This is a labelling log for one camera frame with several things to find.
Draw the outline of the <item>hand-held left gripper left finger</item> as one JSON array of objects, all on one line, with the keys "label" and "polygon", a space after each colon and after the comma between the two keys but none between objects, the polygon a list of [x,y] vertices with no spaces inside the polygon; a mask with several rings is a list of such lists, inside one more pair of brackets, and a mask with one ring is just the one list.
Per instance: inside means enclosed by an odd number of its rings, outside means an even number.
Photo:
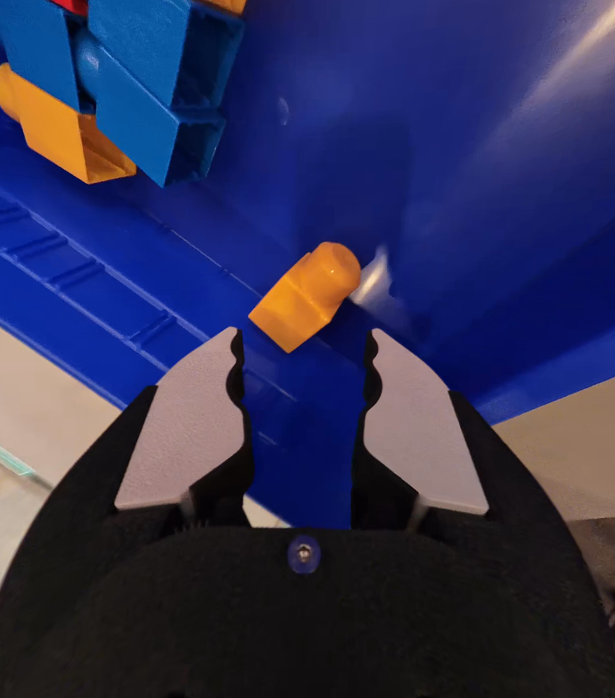
[{"label": "hand-held left gripper left finger", "polygon": [[228,327],[159,380],[117,510],[181,505],[191,517],[211,517],[220,502],[242,507],[254,476],[243,368],[242,332]]}]

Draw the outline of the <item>blue plastic bin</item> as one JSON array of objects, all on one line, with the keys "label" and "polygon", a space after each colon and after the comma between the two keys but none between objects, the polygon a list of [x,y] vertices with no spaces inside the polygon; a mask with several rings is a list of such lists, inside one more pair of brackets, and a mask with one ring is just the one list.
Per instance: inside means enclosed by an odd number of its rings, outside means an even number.
[{"label": "blue plastic bin", "polygon": [[[379,327],[567,518],[615,517],[615,1],[248,1],[244,22],[205,181],[86,185],[0,110],[0,325],[119,409],[240,327],[250,494],[320,528],[350,524]],[[326,241],[361,282],[285,353],[249,313]]]}]

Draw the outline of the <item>orange toy block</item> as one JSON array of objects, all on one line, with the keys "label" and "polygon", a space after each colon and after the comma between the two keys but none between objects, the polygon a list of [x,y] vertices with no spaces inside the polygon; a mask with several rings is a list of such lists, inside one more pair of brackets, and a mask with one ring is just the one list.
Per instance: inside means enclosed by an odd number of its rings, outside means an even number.
[{"label": "orange toy block", "polygon": [[285,353],[291,353],[332,321],[360,282],[356,256],[346,246],[326,241],[274,284],[249,319]]}]

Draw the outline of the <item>pile of coloured blocks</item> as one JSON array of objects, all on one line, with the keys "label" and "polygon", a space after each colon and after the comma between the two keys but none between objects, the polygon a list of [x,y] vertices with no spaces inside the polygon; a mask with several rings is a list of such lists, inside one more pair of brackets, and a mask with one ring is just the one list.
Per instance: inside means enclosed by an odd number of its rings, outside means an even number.
[{"label": "pile of coloured blocks", "polygon": [[0,1],[0,108],[86,184],[205,179],[244,1]]}]

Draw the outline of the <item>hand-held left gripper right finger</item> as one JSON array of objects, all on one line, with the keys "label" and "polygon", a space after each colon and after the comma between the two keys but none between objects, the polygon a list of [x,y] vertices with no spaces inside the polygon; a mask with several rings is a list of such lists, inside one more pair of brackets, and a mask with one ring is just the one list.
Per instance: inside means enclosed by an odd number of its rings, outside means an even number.
[{"label": "hand-held left gripper right finger", "polygon": [[474,516],[487,497],[444,381],[382,329],[364,349],[358,529],[416,531],[428,511]]}]

